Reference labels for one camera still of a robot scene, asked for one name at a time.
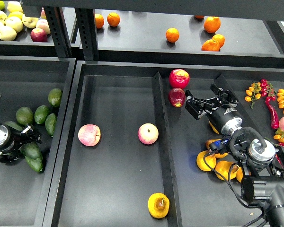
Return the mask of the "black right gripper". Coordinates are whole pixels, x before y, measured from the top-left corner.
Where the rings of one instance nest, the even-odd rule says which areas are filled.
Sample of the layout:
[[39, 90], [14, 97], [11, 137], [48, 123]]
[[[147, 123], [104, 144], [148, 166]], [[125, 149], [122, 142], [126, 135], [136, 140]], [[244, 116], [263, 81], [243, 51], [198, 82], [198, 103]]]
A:
[[220, 134], [233, 134], [236, 130], [241, 129], [243, 120], [234, 108], [238, 104], [236, 96], [230, 90], [224, 90], [216, 84], [211, 84], [210, 89], [217, 95], [215, 101], [216, 106], [219, 107], [213, 108], [213, 102], [198, 99], [189, 90], [186, 90], [185, 109], [196, 120], [207, 114], [209, 121]]

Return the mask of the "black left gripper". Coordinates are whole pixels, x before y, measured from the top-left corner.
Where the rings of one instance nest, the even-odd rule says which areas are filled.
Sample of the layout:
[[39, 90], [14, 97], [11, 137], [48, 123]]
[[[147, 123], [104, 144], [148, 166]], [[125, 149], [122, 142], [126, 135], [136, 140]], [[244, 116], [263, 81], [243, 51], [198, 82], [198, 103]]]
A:
[[41, 144], [41, 133], [33, 125], [27, 125], [18, 131], [6, 124], [0, 124], [0, 163], [11, 164], [17, 160], [12, 151], [18, 150], [24, 143], [36, 142]]

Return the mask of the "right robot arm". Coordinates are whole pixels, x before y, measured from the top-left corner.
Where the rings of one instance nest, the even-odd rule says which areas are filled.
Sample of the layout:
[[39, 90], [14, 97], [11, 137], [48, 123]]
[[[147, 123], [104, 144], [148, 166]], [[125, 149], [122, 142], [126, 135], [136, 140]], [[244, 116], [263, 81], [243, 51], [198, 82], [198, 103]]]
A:
[[185, 91], [185, 108], [195, 118], [206, 116], [222, 139], [210, 143], [200, 158], [228, 185], [234, 166], [242, 170], [241, 194], [236, 199], [246, 208], [262, 211], [261, 226], [284, 227], [284, 147], [265, 140], [254, 128], [243, 127], [230, 90], [211, 84], [216, 97], [198, 99]]

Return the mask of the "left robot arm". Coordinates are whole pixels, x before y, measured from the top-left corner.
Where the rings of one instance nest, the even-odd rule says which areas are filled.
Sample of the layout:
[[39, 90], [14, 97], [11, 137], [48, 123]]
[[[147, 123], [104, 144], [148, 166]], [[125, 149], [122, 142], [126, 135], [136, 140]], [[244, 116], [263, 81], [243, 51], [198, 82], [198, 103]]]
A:
[[42, 143], [41, 133], [31, 124], [19, 131], [0, 123], [0, 162], [12, 163], [18, 160], [20, 148], [31, 142]]

